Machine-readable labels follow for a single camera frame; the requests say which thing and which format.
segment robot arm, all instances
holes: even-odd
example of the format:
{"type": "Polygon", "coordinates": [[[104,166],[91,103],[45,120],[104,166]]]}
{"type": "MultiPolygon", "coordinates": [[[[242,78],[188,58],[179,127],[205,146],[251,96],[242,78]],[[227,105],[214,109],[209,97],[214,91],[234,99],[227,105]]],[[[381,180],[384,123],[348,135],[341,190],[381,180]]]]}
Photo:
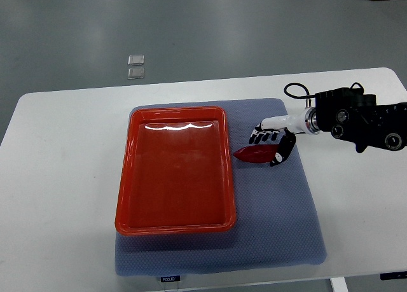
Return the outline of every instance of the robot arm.
{"type": "Polygon", "coordinates": [[[356,151],[362,153],[368,146],[399,151],[407,145],[407,102],[384,106],[376,105],[375,95],[364,95],[359,83],[350,88],[337,88],[315,95],[309,95],[306,87],[290,83],[284,92],[296,99],[315,98],[315,107],[307,107],[299,115],[285,115],[265,118],[253,130],[249,144],[276,140],[282,130],[285,135],[270,166],[286,160],[295,145],[296,134],[318,134],[330,132],[335,139],[355,143],[356,151]],[[293,96],[287,93],[291,85],[303,87],[306,96],[293,96]]]}

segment concrete floor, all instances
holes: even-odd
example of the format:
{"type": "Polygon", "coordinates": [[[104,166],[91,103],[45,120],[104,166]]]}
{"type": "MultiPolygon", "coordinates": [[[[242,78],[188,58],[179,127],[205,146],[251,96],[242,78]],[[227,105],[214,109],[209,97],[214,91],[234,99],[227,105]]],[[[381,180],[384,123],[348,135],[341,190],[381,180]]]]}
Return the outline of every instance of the concrete floor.
{"type": "MultiPolygon", "coordinates": [[[[393,69],[407,87],[406,11],[407,0],[0,0],[0,140],[29,92],[369,67],[393,69]],[[128,80],[136,53],[146,77],[128,80]]],[[[351,292],[407,289],[406,280],[379,275],[347,284],[351,292]]],[[[226,290],[331,288],[309,281],[213,291],[226,290]]]]}

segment label on mat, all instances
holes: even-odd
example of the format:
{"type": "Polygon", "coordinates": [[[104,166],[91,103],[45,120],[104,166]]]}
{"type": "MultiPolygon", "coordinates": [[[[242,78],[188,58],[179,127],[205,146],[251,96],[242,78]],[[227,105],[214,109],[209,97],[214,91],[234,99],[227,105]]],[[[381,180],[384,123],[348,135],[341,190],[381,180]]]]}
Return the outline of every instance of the label on mat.
{"type": "Polygon", "coordinates": [[[161,282],[174,282],[174,281],[180,281],[180,280],[181,280],[180,275],[161,277],[161,282]]]}

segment orange plastic tray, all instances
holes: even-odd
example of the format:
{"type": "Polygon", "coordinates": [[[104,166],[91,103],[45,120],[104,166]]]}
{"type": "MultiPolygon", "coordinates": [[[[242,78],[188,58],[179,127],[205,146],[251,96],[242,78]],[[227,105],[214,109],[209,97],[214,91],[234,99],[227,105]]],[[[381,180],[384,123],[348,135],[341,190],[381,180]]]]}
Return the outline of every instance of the orange plastic tray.
{"type": "Polygon", "coordinates": [[[117,231],[126,236],[223,232],[235,221],[225,111],[214,106],[135,111],[117,231]]]}

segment black cable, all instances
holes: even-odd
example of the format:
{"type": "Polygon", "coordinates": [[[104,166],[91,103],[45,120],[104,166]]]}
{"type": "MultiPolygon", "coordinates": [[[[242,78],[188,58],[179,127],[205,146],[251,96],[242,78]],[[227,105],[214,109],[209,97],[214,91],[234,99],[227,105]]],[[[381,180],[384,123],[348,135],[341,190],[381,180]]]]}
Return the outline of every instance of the black cable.
{"type": "Polygon", "coordinates": [[[307,87],[304,84],[301,83],[297,83],[297,82],[292,82],[286,85],[286,87],[284,87],[284,93],[291,98],[294,99],[309,99],[309,98],[315,98],[315,95],[310,95],[310,91],[307,89],[307,87]],[[289,92],[287,92],[287,89],[289,87],[293,87],[293,86],[297,86],[297,87],[302,87],[306,93],[305,96],[295,96],[293,94],[290,94],[289,92]]]}
{"type": "Polygon", "coordinates": [[[358,85],[359,88],[361,88],[361,89],[364,90],[363,86],[362,86],[359,82],[355,82],[354,84],[352,84],[352,85],[350,86],[350,89],[352,89],[355,85],[358,85]]]}

